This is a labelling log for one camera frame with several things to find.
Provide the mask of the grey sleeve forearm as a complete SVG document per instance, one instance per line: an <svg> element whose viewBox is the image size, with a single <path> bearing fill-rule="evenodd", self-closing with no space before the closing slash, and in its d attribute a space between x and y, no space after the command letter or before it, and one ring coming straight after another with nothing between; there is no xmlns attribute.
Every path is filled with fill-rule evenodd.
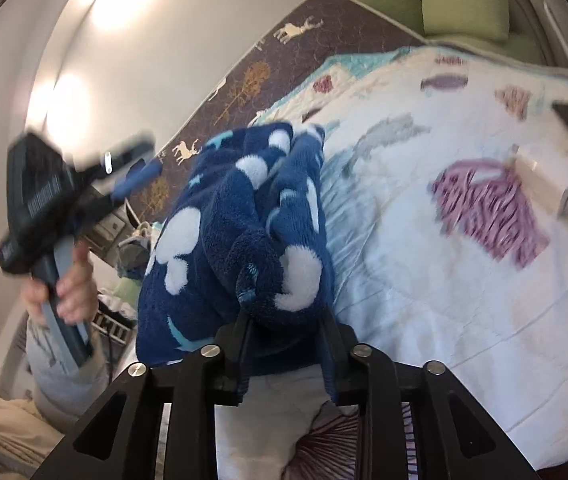
<svg viewBox="0 0 568 480"><path fill-rule="evenodd" d="M66 432L78 422L108 387L109 375L102 341L92 333L93 356L76 370L60 361L51 331L33 318L27 322L26 353L34 375L34 405L56 430Z"/></svg>

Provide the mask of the person's left hand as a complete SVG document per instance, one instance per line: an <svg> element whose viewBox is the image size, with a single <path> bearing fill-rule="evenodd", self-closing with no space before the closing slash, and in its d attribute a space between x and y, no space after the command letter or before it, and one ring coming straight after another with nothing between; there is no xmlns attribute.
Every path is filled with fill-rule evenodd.
<svg viewBox="0 0 568 480"><path fill-rule="evenodd" d="M74 262L57 282L57 314L67 325L91 322L98 310L98 288L93 278L89 246L78 242L72 258ZM20 303L26 309L29 320L45 327L42 307L49 300L48 288L36 278L22 283Z"/></svg>

